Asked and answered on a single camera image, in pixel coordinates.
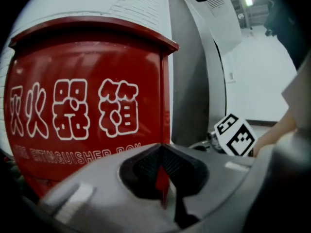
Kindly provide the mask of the person's right forearm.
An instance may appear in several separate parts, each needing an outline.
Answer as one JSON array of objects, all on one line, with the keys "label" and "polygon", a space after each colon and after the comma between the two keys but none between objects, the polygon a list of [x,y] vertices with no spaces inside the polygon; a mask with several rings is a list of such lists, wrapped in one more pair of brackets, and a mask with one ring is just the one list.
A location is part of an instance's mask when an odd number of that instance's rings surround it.
[{"label": "person's right forearm", "polygon": [[288,109],[281,120],[257,140],[253,147],[253,156],[257,157],[263,147],[275,144],[283,135],[295,131],[296,128],[294,117]]}]

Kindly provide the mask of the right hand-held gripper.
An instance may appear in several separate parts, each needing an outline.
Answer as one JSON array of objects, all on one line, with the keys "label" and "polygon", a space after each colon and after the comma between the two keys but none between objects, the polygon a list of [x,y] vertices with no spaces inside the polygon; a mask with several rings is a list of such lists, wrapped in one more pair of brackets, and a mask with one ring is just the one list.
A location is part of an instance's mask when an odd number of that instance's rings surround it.
[{"label": "right hand-held gripper", "polygon": [[245,119],[229,114],[214,125],[208,133],[212,148],[229,156],[251,157],[257,137]]}]

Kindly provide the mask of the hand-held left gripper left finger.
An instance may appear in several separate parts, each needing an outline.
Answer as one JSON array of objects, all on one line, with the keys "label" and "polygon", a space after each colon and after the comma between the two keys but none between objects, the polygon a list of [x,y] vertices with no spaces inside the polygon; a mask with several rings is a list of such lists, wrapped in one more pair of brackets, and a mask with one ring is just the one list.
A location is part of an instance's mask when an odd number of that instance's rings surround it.
[{"label": "hand-held left gripper left finger", "polygon": [[150,144],[90,162],[52,188],[39,206],[67,233],[176,233],[174,210],[163,208],[155,181],[135,170],[158,148]]}]

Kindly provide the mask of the red fire extinguisher box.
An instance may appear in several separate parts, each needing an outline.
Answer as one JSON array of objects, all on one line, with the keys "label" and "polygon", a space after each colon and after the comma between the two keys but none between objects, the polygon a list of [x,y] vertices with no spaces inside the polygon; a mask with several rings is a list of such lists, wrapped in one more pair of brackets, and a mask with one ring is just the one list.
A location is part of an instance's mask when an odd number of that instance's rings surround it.
[{"label": "red fire extinguisher box", "polygon": [[14,36],[4,125],[39,197],[83,166],[169,143],[169,56],[176,42],[112,17],[52,19]]}]

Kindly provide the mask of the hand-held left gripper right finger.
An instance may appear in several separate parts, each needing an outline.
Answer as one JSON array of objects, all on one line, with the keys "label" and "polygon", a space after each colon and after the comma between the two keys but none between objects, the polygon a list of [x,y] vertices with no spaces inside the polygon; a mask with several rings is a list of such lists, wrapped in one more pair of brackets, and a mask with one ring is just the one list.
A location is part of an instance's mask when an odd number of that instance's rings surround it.
[{"label": "hand-held left gripper right finger", "polygon": [[251,158],[162,144],[161,227],[244,227],[253,195],[243,196]]}]

